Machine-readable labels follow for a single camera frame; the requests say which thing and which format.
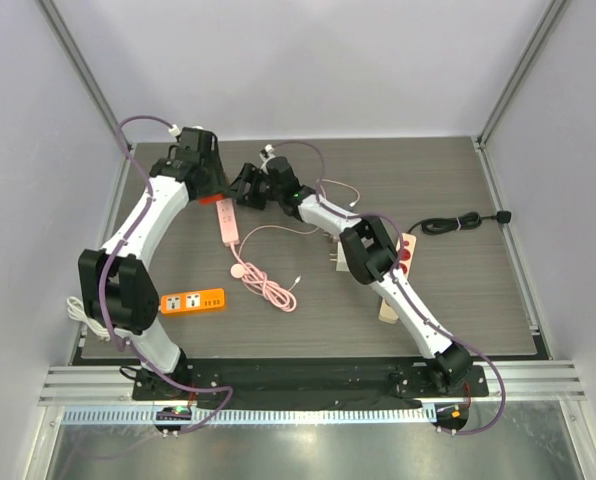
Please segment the red orange block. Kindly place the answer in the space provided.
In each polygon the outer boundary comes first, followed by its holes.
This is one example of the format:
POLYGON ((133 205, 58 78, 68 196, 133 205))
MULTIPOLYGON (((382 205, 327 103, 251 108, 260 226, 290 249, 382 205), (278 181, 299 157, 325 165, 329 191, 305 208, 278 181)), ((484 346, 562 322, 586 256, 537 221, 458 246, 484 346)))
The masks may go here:
POLYGON ((198 203, 200 205, 210 205, 210 204, 215 204, 219 201, 222 201, 226 199, 226 196, 223 193, 217 193, 217 194, 212 194, 212 195, 208 195, 202 198, 198 199, 198 203))

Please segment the orange power strip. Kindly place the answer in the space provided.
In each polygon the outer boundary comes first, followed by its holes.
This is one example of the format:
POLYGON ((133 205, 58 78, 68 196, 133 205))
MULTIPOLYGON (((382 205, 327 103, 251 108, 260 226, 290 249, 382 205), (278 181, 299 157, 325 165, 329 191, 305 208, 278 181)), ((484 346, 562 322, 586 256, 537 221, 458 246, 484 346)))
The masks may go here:
POLYGON ((209 313, 226 308, 223 288, 187 291, 163 295, 160 312, 165 316, 209 313))

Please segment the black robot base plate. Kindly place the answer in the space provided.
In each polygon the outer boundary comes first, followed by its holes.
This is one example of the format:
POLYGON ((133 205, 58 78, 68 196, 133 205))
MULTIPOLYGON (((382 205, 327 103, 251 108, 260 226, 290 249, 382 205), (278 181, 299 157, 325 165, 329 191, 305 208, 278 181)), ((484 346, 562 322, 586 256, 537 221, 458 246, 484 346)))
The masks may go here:
POLYGON ((474 398, 489 388, 482 367, 469 365, 457 374, 419 358, 196 359, 175 369, 167 382, 145 369, 124 367, 137 401, 180 402, 159 419, 187 418, 201 411, 359 412, 414 410, 426 399, 456 403, 441 423, 461 429, 474 398))

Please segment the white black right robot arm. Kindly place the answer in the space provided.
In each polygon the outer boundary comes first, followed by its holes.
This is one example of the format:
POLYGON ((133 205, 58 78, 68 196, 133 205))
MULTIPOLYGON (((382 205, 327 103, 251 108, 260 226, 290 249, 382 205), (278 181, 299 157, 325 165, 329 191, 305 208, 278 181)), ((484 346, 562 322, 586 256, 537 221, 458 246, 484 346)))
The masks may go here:
POLYGON ((404 247, 392 241, 382 218, 356 214, 302 184, 285 157, 261 166, 243 165, 229 186, 240 206, 262 210, 270 201, 302 223, 339 240, 352 277, 370 287, 394 310, 429 368, 429 383, 448 396, 462 388, 473 364, 468 350, 445 330, 405 278, 400 267, 404 247))

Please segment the white cube socket adapter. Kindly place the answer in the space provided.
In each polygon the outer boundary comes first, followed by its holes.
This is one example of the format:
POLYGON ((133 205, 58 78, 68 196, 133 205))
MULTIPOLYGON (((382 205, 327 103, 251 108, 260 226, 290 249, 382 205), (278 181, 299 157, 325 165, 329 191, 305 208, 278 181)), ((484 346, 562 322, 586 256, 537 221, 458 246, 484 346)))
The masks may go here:
POLYGON ((330 247, 329 259, 334 263, 335 270, 337 272, 348 272, 349 266, 340 240, 330 234, 326 234, 325 239, 330 247))

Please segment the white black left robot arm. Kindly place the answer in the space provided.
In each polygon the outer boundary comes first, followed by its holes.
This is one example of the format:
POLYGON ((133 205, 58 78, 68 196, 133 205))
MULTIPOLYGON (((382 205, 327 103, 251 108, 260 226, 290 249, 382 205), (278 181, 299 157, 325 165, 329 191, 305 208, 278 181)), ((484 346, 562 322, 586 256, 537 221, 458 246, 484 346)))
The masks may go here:
POLYGON ((187 357, 159 320, 160 296, 149 273, 153 255, 176 216, 191 202, 221 200, 228 182, 215 133, 170 126, 168 155, 138 172, 142 196, 119 230, 97 250, 84 250, 78 273, 85 314, 105 327, 120 351, 131 350, 166 398, 191 386, 187 357))

